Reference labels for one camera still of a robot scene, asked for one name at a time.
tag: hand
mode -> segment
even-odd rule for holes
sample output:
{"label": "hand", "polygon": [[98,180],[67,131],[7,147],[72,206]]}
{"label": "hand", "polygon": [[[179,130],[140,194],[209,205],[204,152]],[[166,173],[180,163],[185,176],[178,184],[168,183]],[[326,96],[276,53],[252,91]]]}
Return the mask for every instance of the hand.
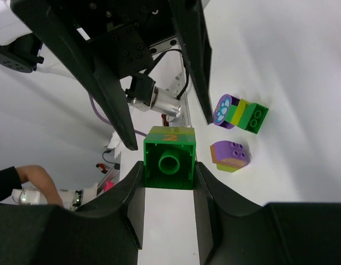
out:
{"label": "hand", "polygon": [[59,195],[53,196],[51,198],[46,198],[46,200],[48,201],[48,204],[55,204],[64,208],[64,203],[62,202],[62,199]]}

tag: person's arm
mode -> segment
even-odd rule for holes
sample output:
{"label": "person's arm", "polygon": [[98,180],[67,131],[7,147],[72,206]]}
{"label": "person's arm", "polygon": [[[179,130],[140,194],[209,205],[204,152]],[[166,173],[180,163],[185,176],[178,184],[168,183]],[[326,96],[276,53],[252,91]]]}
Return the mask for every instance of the person's arm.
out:
{"label": "person's arm", "polygon": [[64,206],[59,193],[57,192],[55,183],[51,179],[50,175],[41,166],[24,166],[17,167],[17,172],[20,178],[20,182],[31,182],[36,186],[45,196],[49,204],[57,204]]}

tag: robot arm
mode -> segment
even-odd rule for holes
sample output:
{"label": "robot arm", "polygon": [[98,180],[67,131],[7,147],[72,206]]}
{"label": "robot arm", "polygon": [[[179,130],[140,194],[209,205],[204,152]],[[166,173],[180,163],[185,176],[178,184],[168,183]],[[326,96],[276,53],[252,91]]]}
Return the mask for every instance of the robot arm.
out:
{"label": "robot arm", "polygon": [[[98,102],[128,149],[138,147],[119,80],[152,68],[153,55],[177,44],[206,120],[212,122],[208,93],[212,49],[201,1],[0,1],[4,13],[9,13],[8,6],[33,33],[24,35],[29,32],[26,27],[17,27],[10,38],[0,41],[0,63],[16,71],[35,71],[43,63],[39,51],[46,45]],[[0,31],[10,30],[8,24],[2,23]]]}

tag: blue flower design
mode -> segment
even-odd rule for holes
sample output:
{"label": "blue flower design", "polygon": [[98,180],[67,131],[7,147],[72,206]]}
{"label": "blue flower design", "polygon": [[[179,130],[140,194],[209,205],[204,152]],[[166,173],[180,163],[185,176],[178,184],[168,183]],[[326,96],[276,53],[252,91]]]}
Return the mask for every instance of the blue flower design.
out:
{"label": "blue flower design", "polygon": [[217,116],[216,123],[220,123],[224,119],[225,115],[227,114],[229,105],[230,105],[230,99],[229,97],[226,97],[225,101],[221,102],[221,106],[219,107],[219,110],[216,114]]}

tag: lego stud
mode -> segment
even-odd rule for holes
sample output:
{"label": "lego stud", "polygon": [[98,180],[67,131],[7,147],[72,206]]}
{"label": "lego stud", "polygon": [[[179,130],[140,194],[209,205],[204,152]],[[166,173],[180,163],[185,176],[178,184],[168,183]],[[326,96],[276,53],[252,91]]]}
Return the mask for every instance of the lego stud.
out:
{"label": "lego stud", "polygon": [[179,153],[173,149],[164,151],[160,156],[158,166],[164,174],[175,174],[180,168]]}
{"label": "lego stud", "polygon": [[257,121],[257,120],[252,120],[252,121],[250,122],[250,126],[251,126],[251,127],[256,127],[257,124],[258,124],[258,121]]}
{"label": "lego stud", "polygon": [[261,111],[257,110],[257,111],[255,112],[255,114],[254,114],[254,117],[255,117],[256,119],[259,119],[259,118],[261,117]]}

